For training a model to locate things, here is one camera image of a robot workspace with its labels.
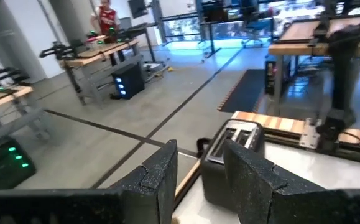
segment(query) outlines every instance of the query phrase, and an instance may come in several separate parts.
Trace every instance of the gray floor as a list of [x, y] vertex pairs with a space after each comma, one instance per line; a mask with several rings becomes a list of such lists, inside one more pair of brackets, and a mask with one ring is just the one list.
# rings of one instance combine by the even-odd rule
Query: gray floor
[[[142, 53], [148, 60], [148, 51]], [[170, 59], [168, 62], [173, 71], [165, 73], [163, 79], [148, 84], [131, 100], [107, 98], [103, 109], [93, 102], [87, 106], [80, 105], [65, 75], [36, 83], [34, 94], [40, 98], [41, 105], [52, 111], [159, 142], [177, 139], [180, 148], [196, 152], [196, 140], [212, 137], [232, 115], [219, 112], [218, 105], [247, 69], [263, 69], [266, 53], [267, 48], [222, 49], [202, 63], [203, 52], [199, 49], [156, 50], [158, 60]], [[200, 89], [215, 73], [216, 76]], [[303, 95], [288, 94], [286, 102], [306, 102], [305, 98]], [[353, 102], [357, 114], [360, 114], [360, 81]], [[267, 107], [262, 105], [260, 112]], [[11, 110], [10, 107], [0, 108], [0, 116], [8, 113], [2, 117], [4, 122], [16, 116], [16, 113], [9, 113]], [[281, 111], [284, 114], [290, 112], [292, 109]], [[18, 186], [20, 189], [94, 186], [115, 163], [140, 143], [139, 140], [68, 118], [55, 115], [52, 118], [59, 136], [56, 141], [40, 142], [28, 129], [16, 133], [38, 168], [38, 173]], [[355, 127], [360, 128], [360, 117]], [[111, 185], [157, 149], [157, 146], [143, 144], [99, 187]], [[195, 161], [185, 154], [178, 156], [177, 184]]]

